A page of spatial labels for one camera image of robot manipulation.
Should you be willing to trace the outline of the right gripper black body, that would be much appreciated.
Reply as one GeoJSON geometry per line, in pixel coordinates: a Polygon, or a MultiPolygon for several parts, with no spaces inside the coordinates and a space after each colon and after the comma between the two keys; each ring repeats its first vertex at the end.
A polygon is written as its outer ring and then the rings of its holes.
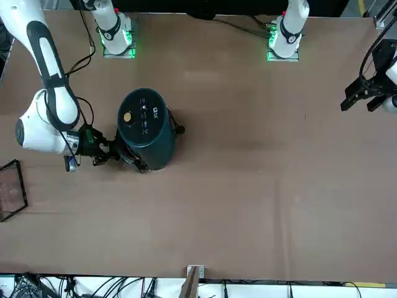
{"type": "Polygon", "coordinates": [[[90,124],[83,124],[78,130],[79,145],[77,154],[82,156],[98,156],[99,144],[94,128],[90,124]]]}

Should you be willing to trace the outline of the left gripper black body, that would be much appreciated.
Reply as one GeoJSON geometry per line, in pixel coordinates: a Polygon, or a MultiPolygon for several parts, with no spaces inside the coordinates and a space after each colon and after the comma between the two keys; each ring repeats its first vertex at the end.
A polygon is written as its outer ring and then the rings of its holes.
{"type": "Polygon", "coordinates": [[[375,75],[364,78],[369,92],[396,94],[396,39],[383,39],[372,52],[375,75]]]}

